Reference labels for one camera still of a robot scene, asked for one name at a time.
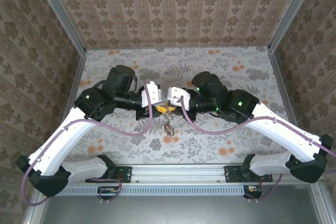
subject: gray floor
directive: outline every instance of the gray floor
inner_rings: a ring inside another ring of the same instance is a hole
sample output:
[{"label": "gray floor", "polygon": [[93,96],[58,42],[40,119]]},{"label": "gray floor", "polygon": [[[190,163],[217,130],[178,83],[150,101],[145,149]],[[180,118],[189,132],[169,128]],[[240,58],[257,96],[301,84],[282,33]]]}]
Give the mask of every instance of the gray floor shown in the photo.
[{"label": "gray floor", "polygon": [[121,196],[108,204],[98,198],[54,197],[43,224],[319,224],[309,185],[279,186],[268,199],[248,202],[242,196]]}]

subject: floral wallpaper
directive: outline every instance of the floral wallpaper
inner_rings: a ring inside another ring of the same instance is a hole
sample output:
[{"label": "floral wallpaper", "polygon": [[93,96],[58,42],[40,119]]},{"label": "floral wallpaper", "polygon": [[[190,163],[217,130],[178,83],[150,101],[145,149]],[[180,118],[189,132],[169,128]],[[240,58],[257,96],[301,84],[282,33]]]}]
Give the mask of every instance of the floral wallpaper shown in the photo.
[{"label": "floral wallpaper", "polygon": [[61,0],[87,48],[266,45],[290,0]]},{"label": "floral wallpaper", "polygon": [[47,0],[0,0],[0,223],[20,223],[20,155],[60,123],[79,55]]},{"label": "floral wallpaper", "polygon": [[[299,125],[336,140],[336,0],[304,0],[276,55]],[[325,181],[336,206],[336,176]]]},{"label": "floral wallpaper", "polygon": [[[166,48],[87,51],[87,61],[78,94],[107,77],[118,64],[134,69],[139,86],[153,80],[161,88],[193,88],[191,80],[208,70],[219,76],[228,89],[244,89],[269,108],[287,118],[266,47]],[[70,152],[70,159],[106,154],[118,164],[190,164],[242,162],[247,154],[271,154],[284,149],[262,134],[243,127],[227,135],[210,136],[194,130],[186,120],[173,116],[175,136],[163,129],[164,117],[153,119],[141,137],[127,137],[101,127],[93,128]],[[116,109],[103,123],[128,132],[141,132],[147,120],[136,121],[134,111]],[[234,126],[208,114],[196,124],[209,131]]]}]

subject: metal edge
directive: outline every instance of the metal edge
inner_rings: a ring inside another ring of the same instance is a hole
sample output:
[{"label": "metal edge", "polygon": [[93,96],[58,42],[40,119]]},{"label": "metal edge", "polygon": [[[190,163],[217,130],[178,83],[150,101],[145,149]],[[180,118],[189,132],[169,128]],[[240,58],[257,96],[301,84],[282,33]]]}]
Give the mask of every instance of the metal edge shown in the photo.
[{"label": "metal edge", "polygon": [[275,29],[271,40],[269,41],[270,47],[275,50],[280,44],[283,36],[285,35],[290,23],[293,21],[296,13],[298,12],[303,0],[290,0],[285,13]]},{"label": "metal edge", "polygon": [[47,0],[47,1],[54,10],[57,18],[61,22],[64,30],[68,34],[70,40],[72,41],[79,55],[83,56],[85,53],[84,43],[82,42],[74,24],[71,22],[68,14],[66,13],[61,1],[60,0]]},{"label": "metal edge", "polygon": [[64,121],[64,119],[69,114],[69,111],[71,110],[72,106],[74,105],[80,79],[84,71],[85,61],[86,61],[86,55],[83,55],[82,57],[79,58],[77,70],[74,76],[74,80],[72,81],[69,97],[68,97],[67,104],[64,109],[63,116],[62,116],[62,121]]},{"label": "metal edge", "polygon": [[256,45],[174,45],[174,46],[140,46],[140,47],[88,47],[87,50],[119,50],[119,49],[165,49],[165,48],[222,48],[222,47],[267,47],[265,44],[256,44]]},{"label": "metal edge", "polygon": [[325,185],[311,184],[311,191],[323,224],[335,224],[335,212]]},{"label": "metal edge", "polygon": [[285,106],[285,109],[286,109],[286,113],[287,113],[287,116],[288,116],[288,121],[290,123],[294,124],[295,126],[298,126],[298,121],[296,120],[295,113],[294,113],[292,104],[291,104],[290,99],[289,99],[287,88],[286,88],[285,82],[283,80],[283,77],[282,77],[282,74],[281,74],[281,70],[280,70],[275,52],[273,50],[269,49],[269,48],[267,48],[267,51],[268,51],[269,60],[270,60],[271,65],[272,65],[275,78],[276,78],[277,83],[278,83],[278,87],[279,87],[280,94],[281,94],[281,97],[282,97],[283,105]]},{"label": "metal edge", "polygon": [[[44,198],[38,190],[34,190],[31,198],[32,202],[39,202]],[[39,224],[44,211],[45,203],[37,207],[29,207],[27,210],[26,218],[22,222],[23,224]]]}]

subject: yellow part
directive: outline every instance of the yellow part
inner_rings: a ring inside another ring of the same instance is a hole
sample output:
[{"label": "yellow part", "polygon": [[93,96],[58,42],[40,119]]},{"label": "yellow part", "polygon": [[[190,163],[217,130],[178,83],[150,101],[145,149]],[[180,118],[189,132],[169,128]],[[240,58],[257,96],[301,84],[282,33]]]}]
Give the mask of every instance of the yellow part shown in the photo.
[{"label": "yellow part", "polygon": [[[161,107],[161,106],[156,106],[156,109],[161,112],[162,114],[166,113],[167,108],[165,107]],[[173,110],[175,110],[174,107],[169,107],[169,111],[172,112]]]}]

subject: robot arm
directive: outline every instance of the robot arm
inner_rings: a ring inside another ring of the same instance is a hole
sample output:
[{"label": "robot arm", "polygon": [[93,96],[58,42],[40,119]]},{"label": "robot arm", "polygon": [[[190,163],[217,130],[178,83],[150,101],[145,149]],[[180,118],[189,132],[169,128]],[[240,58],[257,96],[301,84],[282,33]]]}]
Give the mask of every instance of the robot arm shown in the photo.
[{"label": "robot arm", "polygon": [[[37,159],[38,162],[29,173],[29,180],[36,189],[47,197],[52,197],[68,184],[88,178],[110,178],[113,175],[115,164],[105,155],[81,162],[63,162],[63,160],[78,141],[95,126],[94,122],[100,122],[106,115],[113,113],[115,108],[135,110],[137,120],[149,116],[144,88],[142,87],[138,93],[129,92],[134,78],[136,78],[135,72],[128,67],[118,65],[112,68],[106,81],[99,82],[81,93],[59,128],[37,151],[29,157],[19,157],[16,164],[24,173]],[[162,100],[161,89],[153,81],[146,87],[152,104]],[[69,126],[50,145],[53,138],[67,124],[78,119],[92,120],[92,123],[78,122]],[[41,158],[38,158],[47,145],[50,147]]]},{"label": "robot arm", "polygon": [[[196,120],[197,114],[210,112],[217,112],[218,117],[238,124],[260,116],[274,118],[273,122],[258,120],[247,123],[246,126],[266,135],[288,151],[266,156],[249,154],[241,167],[243,173],[246,169],[258,176],[291,173],[309,183],[316,182],[322,175],[327,164],[327,153],[277,121],[285,123],[329,150],[333,142],[330,136],[313,135],[292,125],[244,90],[228,91],[215,74],[201,72],[194,77],[192,84],[197,92],[176,87],[170,88],[168,92],[168,99],[176,106],[181,106],[178,100],[183,96],[183,103],[192,121]],[[183,115],[181,107],[173,113]]]}]

